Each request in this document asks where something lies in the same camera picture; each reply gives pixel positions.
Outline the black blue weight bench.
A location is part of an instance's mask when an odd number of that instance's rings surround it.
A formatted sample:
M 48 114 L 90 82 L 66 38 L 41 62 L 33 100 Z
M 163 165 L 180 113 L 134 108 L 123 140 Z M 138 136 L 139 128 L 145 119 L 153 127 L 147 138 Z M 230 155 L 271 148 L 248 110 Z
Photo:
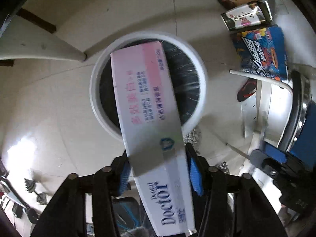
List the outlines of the black blue weight bench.
M 140 206 L 135 198 L 113 199 L 113 210 L 120 235 L 141 227 Z

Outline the blue toy gun box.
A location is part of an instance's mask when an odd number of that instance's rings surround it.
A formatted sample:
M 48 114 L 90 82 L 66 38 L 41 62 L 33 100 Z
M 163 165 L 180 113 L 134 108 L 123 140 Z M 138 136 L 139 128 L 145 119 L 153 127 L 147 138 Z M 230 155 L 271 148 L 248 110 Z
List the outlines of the blue toy gun box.
M 288 81 L 284 33 L 277 25 L 254 28 L 230 35 L 241 68 L 278 81 Z

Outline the white table leg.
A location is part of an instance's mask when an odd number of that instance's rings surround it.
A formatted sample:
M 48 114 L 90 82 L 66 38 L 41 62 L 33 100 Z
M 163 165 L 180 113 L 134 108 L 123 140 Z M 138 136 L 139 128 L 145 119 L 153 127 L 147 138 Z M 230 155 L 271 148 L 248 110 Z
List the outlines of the white table leg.
M 86 60 L 82 51 L 19 16 L 12 19 L 1 36 L 0 52 L 1 60 Z

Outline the white green printed box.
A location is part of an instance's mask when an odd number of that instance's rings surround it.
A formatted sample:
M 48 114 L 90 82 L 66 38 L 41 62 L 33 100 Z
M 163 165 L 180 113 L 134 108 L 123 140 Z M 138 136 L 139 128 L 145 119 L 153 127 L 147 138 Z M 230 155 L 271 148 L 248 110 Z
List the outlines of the white green printed box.
M 268 24 L 273 21 L 271 9 L 266 1 L 253 1 L 240 5 L 222 13 L 221 18 L 229 31 Z

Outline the red black slipper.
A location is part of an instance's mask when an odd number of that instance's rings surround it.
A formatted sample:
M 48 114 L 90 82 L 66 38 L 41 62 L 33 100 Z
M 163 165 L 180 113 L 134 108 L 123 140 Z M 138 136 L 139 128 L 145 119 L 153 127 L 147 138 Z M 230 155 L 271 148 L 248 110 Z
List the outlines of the red black slipper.
M 237 93 L 237 101 L 244 102 L 257 91 L 257 80 L 248 78 L 245 84 Z

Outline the white Doctor toothpaste box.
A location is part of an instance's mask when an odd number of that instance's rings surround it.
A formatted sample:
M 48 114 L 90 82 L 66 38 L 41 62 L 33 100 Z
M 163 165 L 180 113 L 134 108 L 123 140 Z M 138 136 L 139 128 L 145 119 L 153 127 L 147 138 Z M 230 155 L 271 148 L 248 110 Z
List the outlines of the white Doctor toothpaste box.
M 161 42 L 110 55 L 125 150 L 157 236 L 194 230 L 189 169 L 181 121 Z

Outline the black dumbbell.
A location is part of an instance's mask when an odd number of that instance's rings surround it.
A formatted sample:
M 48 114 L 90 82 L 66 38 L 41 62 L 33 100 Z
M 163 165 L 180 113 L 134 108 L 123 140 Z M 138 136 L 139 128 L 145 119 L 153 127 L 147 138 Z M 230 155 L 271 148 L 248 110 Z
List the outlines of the black dumbbell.
M 24 179 L 25 181 L 25 186 L 26 186 L 26 190 L 29 193 L 34 193 L 36 195 L 36 201 L 37 203 L 39 203 L 40 205 L 47 205 L 47 194 L 45 192 L 37 192 L 36 191 L 36 187 L 37 187 L 37 182 L 35 180 L 31 180 L 31 179 Z

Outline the white round trash bin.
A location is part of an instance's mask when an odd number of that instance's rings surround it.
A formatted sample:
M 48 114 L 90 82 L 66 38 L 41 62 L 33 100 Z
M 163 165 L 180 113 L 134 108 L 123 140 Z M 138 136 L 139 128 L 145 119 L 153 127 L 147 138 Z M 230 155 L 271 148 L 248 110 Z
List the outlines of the white round trash bin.
M 118 141 L 122 134 L 118 120 L 110 54 L 133 45 L 160 41 L 169 66 L 172 86 L 183 135 L 200 121 L 207 100 L 207 70 L 197 51 L 176 35 L 157 31 L 139 31 L 111 42 L 98 58 L 89 83 L 93 113 L 103 129 Z

